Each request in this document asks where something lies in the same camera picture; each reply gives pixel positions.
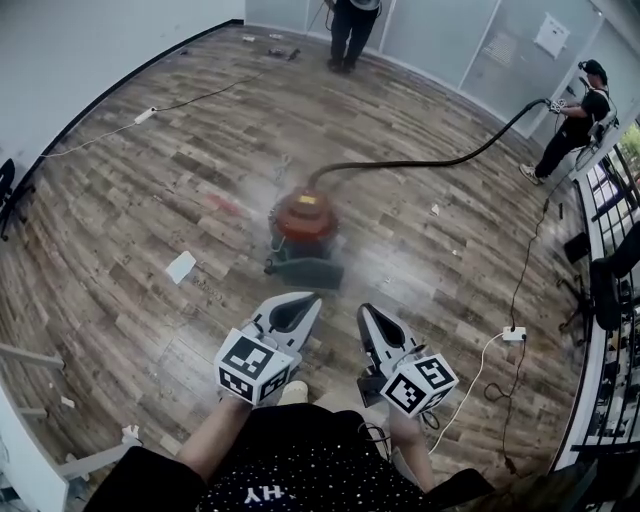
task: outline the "cap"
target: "cap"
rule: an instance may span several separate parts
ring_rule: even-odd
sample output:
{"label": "cap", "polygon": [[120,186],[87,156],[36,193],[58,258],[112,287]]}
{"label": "cap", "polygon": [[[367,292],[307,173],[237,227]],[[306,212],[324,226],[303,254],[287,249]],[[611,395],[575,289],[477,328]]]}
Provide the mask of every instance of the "cap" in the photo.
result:
{"label": "cap", "polygon": [[585,73],[588,73],[590,75],[599,76],[600,78],[602,78],[602,81],[605,83],[605,85],[607,84],[607,72],[597,60],[591,59],[587,62],[583,62],[581,69],[583,69]]}

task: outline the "black vacuum hose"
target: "black vacuum hose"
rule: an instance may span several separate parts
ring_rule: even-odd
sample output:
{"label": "black vacuum hose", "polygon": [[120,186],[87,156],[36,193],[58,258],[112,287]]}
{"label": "black vacuum hose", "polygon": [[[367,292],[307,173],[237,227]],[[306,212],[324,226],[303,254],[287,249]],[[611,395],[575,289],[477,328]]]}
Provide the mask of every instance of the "black vacuum hose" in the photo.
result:
{"label": "black vacuum hose", "polygon": [[429,160],[394,160],[390,162],[344,162],[339,164],[331,164],[321,167],[315,171],[309,178],[309,187],[314,188],[318,183],[318,180],[332,171],[339,171],[342,169],[389,169],[393,167],[451,167],[458,165],[467,160],[477,157],[480,153],[486,151],[490,146],[496,143],[514,124],[516,124],[522,116],[524,116],[529,110],[536,105],[545,103],[550,104],[547,99],[535,100],[524,107],[511,121],[509,121],[502,130],[496,133],[489,141],[484,145],[476,149],[473,153],[455,158],[453,160],[441,160],[441,161],[429,161]]}

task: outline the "white shoe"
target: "white shoe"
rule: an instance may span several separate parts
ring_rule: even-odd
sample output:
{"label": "white shoe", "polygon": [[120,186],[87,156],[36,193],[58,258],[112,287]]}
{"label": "white shoe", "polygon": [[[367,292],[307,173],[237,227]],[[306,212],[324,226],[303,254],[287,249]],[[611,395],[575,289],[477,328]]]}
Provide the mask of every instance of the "white shoe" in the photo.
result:
{"label": "white shoe", "polygon": [[282,391],[278,405],[308,404],[309,386],[301,380],[289,382]]}
{"label": "white shoe", "polygon": [[534,185],[541,185],[542,183],[544,183],[544,178],[538,178],[536,176],[535,168],[531,167],[530,165],[520,164],[520,172]]}

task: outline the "vacuum cleaner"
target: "vacuum cleaner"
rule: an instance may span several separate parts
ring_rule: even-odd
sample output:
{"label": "vacuum cleaner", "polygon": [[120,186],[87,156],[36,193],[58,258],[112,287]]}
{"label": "vacuum cleaner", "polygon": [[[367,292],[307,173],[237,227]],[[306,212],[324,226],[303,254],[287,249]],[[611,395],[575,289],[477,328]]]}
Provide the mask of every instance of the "vacuum cleaner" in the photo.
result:
{"label": "vacuum cleaner", "polygon": [[398,160],[389,162],[346,162],[327,165],[311,174],[276,203],[269,213],[272,256],[265,273],[279,275],[285,284],[296,287],[337,290],[344,268],[332,258],[339,222],[327,194],[318,188],[323,176],[344,169],[366,171],[397,167],[451,167],[477,157],[496,143],[515,123],[537,105],[554,105],[548,99],[532,101],[489,141],[468,155],[443,161]]}

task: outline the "glass wall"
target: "glass wall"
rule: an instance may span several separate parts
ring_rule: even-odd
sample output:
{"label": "glass wall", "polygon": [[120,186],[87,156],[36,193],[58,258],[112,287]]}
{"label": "glass wall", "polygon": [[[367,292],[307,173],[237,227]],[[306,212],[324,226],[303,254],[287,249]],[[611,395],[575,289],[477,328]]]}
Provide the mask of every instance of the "glass wall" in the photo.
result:
{"label": "glass wall", "polygon": [[383,53],[457,87],[497,0],[397,0]]}
{"label": "glass wall", "polygon": [[[547,13],[570,32],[557,59],[534,42]],[[599,23],[586,0],[503,0],[462,90],[510,119],[554,94]],[[538,114],[522,118],[520,130],[529,130]]]}
{"label": "glass wall", "polygon": [[298,32],[306,30],[308,0],[246,0],[246,2],[248,24],[272,25]]}

